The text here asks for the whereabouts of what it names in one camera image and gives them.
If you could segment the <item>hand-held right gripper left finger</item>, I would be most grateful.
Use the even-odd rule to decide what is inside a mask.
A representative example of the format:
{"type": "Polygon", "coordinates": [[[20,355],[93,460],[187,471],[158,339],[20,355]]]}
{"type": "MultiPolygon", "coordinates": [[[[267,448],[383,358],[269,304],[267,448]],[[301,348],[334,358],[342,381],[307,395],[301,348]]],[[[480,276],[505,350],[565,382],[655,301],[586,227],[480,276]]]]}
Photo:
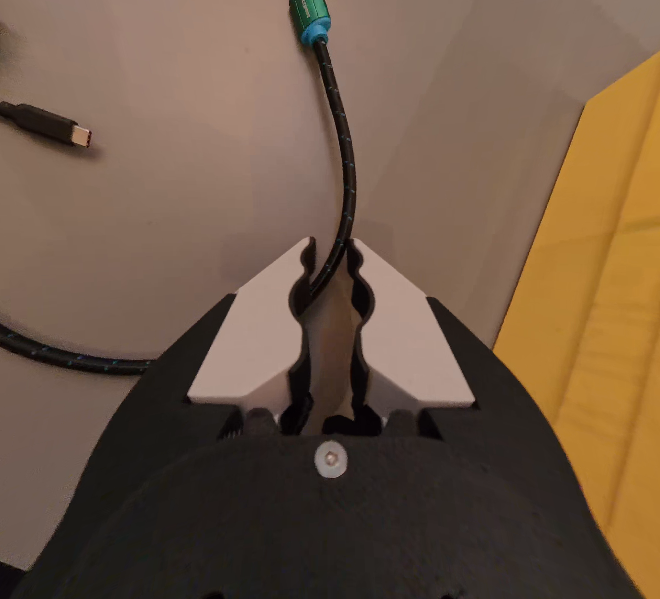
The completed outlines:
{"type": "Polygon", "coordinates": [[[313,405],[308,333],[316,241],[305,237],[243,284],[187,392],[195,404],[270,412],[281,431],[302,431],[313,405]]]}

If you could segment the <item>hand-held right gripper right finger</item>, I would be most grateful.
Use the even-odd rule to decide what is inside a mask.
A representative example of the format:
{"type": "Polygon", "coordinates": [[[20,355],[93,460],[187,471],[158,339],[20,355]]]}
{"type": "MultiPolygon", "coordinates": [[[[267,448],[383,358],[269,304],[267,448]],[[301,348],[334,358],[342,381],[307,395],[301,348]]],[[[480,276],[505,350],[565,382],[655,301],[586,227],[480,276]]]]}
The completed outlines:
{"type": "Polygon", "coordinates": [[[396,411],[472,407],[426,293],[360,240],[349,241],[346,255],[360,316],[351,358],[355,420],[380,427],[396,411]]]}

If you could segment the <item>yellow plastic bin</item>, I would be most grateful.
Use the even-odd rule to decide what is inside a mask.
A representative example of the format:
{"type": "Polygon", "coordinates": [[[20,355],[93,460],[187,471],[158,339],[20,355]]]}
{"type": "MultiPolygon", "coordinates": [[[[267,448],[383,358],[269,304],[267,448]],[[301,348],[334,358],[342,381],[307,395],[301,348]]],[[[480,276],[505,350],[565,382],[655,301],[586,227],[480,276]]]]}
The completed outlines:
{"type": "Polygon", "coordinates": [[[494,344],[659,597],[659,54],[585,105],[494,344]]]}

